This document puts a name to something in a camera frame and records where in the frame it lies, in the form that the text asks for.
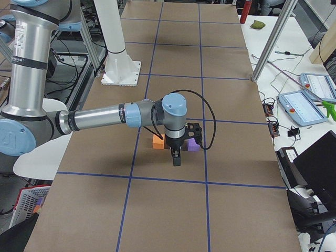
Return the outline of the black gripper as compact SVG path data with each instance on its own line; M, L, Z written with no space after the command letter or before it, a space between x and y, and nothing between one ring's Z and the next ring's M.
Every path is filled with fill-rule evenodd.
M173 158L173 166L181 165L181 151L180 148L184 143L184 138L171 138L169 136L166 137L166 143L171 149L171 155Z

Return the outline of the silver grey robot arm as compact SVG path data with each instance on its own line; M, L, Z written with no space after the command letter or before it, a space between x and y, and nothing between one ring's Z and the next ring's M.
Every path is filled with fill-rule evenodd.
M158 101L144 99L104 108L83 110L90 81L107 64L104 85L135 86L141 64L127 54L116 1L95 1L95 14L106 44L104 57L94 65L62 63L49 75L49 58L59 32L86 26L80 1L11 1L15 36L8 98L1 108L1 169L35 148L75 131L125 124L131 128L164 126L174 166L181 163L187 138L187 102L180 91Z

